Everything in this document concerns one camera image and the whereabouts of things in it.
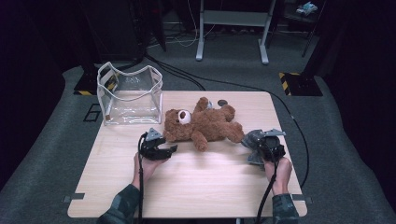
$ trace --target person's hand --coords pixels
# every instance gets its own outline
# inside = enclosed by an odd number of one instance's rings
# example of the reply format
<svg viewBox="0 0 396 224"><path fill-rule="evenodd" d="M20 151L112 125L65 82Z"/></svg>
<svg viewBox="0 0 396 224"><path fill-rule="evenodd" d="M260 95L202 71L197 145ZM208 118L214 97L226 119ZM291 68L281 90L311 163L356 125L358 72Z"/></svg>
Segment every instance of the person's hand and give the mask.
<svg viewBox="0 0 396 224"><path fill-rule="evenodd" d="M154 174L155 169L163 164L166 160L160 161L151 161L146 158L142 159L142 167L143 167L143 183L146 184L151 176ZM132 180L132 185L134 185L137 189L140 189L140 179L139 179L139 154L136 152L134 154L134 179Z"/></svg>
<svg viewBox="0 0 396 224"><path fill-rule="evenodd" d="M268 181L271 181L271 177L273 176L275 171L275 166L272 162L265 161L264 167L265 175L267 176ZM289 193L288 184L290 180L291 170L291 161L288 158L282 157L279 160L279 164L277 165L276 181L272 187L274 195Z"/></svg>

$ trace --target wooden table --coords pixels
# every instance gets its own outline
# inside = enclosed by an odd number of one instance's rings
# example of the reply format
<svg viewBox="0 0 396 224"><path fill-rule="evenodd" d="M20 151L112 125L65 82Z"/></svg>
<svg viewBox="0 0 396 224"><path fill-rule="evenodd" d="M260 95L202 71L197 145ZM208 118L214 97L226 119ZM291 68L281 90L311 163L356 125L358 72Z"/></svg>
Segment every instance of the wooden table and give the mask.
<svg viewBox="0 0 396 224"><path fill-rule="evenodd" d="M215 108L219 108L217 101L221 99L232 105L236 110L234 121L242 124L245 133L281 130L272 99L262 91L164 91L163 119L164 113L172 108L192 112L202 96ZM151 127L163 132L163 123L102 124L76 189L76 193L84 193L84 198L72 200L70 217L99 217L110 207L114 196L131 183L139 137ZM289 158L285 139L279 138ZM172 145L165 143L160 148ZM192 142L177 145L177 152L145 185L143 217L257 216L268 181L264 171L247 162L250 149L228 139L209 143L207 152L195 150ZM290 193L302 194L294 170L289 187ZM263 208L263 217L272 215L271 198L272 193ZM305 202L294 203L300 216L305 216Z"/></svg>

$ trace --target teddy bear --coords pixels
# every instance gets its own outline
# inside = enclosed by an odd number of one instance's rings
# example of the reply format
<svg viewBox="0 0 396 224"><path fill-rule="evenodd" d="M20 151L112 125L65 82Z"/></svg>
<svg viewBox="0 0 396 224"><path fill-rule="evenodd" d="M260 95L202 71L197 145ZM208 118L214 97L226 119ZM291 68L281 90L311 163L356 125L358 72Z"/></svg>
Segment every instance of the teddy bear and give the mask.
<svg viewBox="0 0 396 224"><path fill-rule="evenodd" d="M212 108L206 97L201 97L192 113L183 109L171 109L165 113L163 137L168 142L192 140L198 151L208 150L208 142L228 138L240 143L245 134L242 125L232 122L235 109L225 104Z"/></svg>

